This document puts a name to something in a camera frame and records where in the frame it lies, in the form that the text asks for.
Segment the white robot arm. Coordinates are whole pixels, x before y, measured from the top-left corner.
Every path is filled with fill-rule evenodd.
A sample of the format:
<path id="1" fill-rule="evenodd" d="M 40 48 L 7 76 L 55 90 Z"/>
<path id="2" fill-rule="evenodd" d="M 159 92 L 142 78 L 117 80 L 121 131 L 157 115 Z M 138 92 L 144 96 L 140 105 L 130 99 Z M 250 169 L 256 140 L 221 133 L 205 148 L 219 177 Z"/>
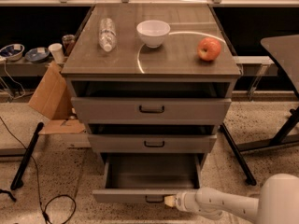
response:
<path id="1" fill-rule="evenodd" d="M 252 224 L 299 224 L 299 178 L 273 175 L 263 184 L 258 198 L 203 187 L 166 196 L 164 203 L 212 220 L 220 219 L 225 211 Z"/>

